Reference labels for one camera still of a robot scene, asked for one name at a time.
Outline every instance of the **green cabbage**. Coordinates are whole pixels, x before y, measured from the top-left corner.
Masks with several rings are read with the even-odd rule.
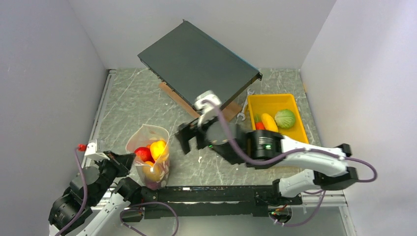
[[[276,113],[275,122],[279,127],[289,129],[296,123],[296,115],[288,109],[281,110]]]

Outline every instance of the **wrench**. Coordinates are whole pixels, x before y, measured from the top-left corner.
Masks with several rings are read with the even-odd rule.
[[[246,110],[246,106],[247,106],[247,97],[249,95],[254,94],[254,93],[255,93],[255,91],[252,91],[252,90],[250,90],[250,88],[248,88],[248,90],[247,90],[247,96],[246,96],[246,100],[245,100],[245,103],[244,103],[243,108],[242,108],[242,112],[240,112],[238,114],[238,117],[242,117],[242,121],[244,121],[246,119],[245,110]]]

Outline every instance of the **carrot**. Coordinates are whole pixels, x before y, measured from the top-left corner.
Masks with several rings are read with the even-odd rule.
[[[255,129],[265,129],[264,124],[262,123],[261,119],[259,119],[259,115],[255,116]]]

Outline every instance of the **wooden block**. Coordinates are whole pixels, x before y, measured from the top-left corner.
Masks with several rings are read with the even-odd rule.
[[[186,110],[193,118],[198,118],[198,114],[184,99],[182,99],[178,94],[176,94],[172,89],[162,82],[159,84],[159,88],[164,91],[172,100],[177,102],[184,110]],[[242,107],[238,103],[232,101],[227,107],[223,109],[223,115],[227,121],[231,121],[239,112],[242,111]]]

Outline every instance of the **plastic bag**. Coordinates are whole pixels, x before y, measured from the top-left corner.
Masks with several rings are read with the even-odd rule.
[[[154,163],[153,167],[145,164],[139,157],[135,158],[134,166],[138,171],[139,178],[146,187],[156,190],[167,185],[169,173],[169,132],[159,126],[144,124],[130,137],[126,144],[126,151],[134,153],[139,147],[146,147],[153,142],[163,140],[166,143],[165,150]]]

